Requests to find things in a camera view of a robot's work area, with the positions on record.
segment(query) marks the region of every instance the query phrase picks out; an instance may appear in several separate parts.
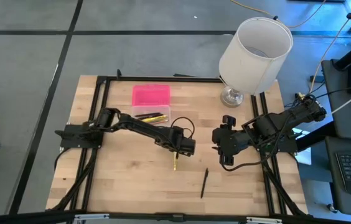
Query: lamp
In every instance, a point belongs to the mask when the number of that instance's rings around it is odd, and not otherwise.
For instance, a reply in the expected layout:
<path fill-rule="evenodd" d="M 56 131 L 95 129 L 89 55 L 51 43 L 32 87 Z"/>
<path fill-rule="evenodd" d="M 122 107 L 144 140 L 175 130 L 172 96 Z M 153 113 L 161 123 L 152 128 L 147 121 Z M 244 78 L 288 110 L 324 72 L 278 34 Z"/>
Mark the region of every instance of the lamp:
<path fill-rule="evenodd" d="M 256 17 L 242 22 L 220 59 L 227 86 L 220 97 L 224 105 L 236 107 L 244 93 L 269 89 L 292 46 L 292 33 L 278 21 Z"/>

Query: wooden table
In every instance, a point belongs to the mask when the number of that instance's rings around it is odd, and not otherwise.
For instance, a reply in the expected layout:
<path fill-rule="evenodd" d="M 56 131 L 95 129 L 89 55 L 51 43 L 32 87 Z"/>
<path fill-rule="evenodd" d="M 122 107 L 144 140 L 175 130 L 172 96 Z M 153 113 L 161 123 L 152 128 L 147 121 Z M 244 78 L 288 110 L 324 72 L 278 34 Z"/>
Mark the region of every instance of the wooden table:
<path fill-rule="evenodd" d="M 96 76 L 81 76 L 69 121 L 81 124 L 88 119 Z M 146 82 L 114 81 L 110 83 L 107 107 L 131 113 L 131 92 L 134 85 Z M 268 215 L 261 166 L 248 166 L 227 172 L 218 163 L 212 149 L 212 131 L 222 123 L 222 116 L 236 117 L 236 128 L 253 118 L 250 96 L 241 106 L 227 108 L 219 96 L 222 83 L 149 82 L 171 86 L 171 118 L 190 118 L 196 126 L 195 155 L 180 156 L 173 171 L 173 153 L 154 144 L 154 140 L 121 130 L 105 133 L 98 151 L 88 211 L 124 213 L 185 213 L 190 215 Z M 283 111 L 279 85 L 274 82 L 266 92 L 269 112 Z M 178 126 L 190 128 L 188 121 Z M 81 149 L 71 149 L 59 160 L 54 174 L 47 208 L 55 206 L 75 181 Z M 307 212 L 296 161 L 288 154 L 277 155 L 283 187 L 299 208 Z M 260 159 L 250 147 L 235 156 L 235 164 Z M 200 191 L 205 169 L 209 169 L 205 194 Z M 81 187 L 78 206 L 83 195 Z M 276 191 L 274 206 L 279 212 Z"/>

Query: floor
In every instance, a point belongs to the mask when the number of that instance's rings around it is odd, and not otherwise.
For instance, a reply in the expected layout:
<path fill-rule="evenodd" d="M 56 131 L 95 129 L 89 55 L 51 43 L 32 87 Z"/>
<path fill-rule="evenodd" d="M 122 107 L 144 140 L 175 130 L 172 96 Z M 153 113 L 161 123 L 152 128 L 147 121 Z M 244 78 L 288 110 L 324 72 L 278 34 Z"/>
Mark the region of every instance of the floor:
<path fill-rule="evenodd" d="M 53 176 L 59 138 L 80 75 L 171 76 L 175 73 L 217 77 L 218 60 L 241 21 L 262 16 L 228 0 L 85 0 L 80 15 L 73 18 L 77 0 L 0 0 L 0 214 L 6 213 L 15 183 L 25 161 L 34 130 L 44 128 L 20 212 L 45 208 Z M 319 6 L 317 2 L 288 0 L 240 0 L 271 11 L 287 25 L 298 24 Z M 308 78 L 322 54 L 345 22 L 351 0 L 327 3 L 306 24 L 292 29 L 294 47 L 279 75 L 284 104 L 295 92 L 309 90 Z M 331 48 L 326 59 L 340 58 L 351 49 L 351 22 Z M 99 35 L 66 36 L 67 30 L 96 30 Z M 108 30 L 203 30 L 204 35 L 129 35 Z M 37 126 L 53 77 L 59 78 L 47 121 Z M 323 86 L 316 93 L 325 92 Z M 327 98 L 322 105 L 330 111 Z M 312 131 L 331 118 L 306 129 Z M 350 215 L 330 213 L 329 186 L 302 180 L 309 213 L 315 217 L 350 220 Z"/>

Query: pink plastic container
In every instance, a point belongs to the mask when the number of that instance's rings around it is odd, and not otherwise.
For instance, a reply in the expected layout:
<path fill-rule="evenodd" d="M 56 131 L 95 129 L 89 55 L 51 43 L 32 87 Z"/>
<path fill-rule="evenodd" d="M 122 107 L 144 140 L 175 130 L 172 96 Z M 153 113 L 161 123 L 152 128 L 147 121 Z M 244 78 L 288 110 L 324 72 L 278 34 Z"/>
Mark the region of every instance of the pink plastic container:
<path fill-rule="evenodd" d="M 162 113 L 167 122 L 158 126 L 170 126 L 170 86 L 169 85 L 135 85 L 133 87 L 131 115 Z"/>
<path fill-rule="evenodd" d="M 135 85 L 133 87 L 133 106 L 170 106 L 169 85 Z"/>

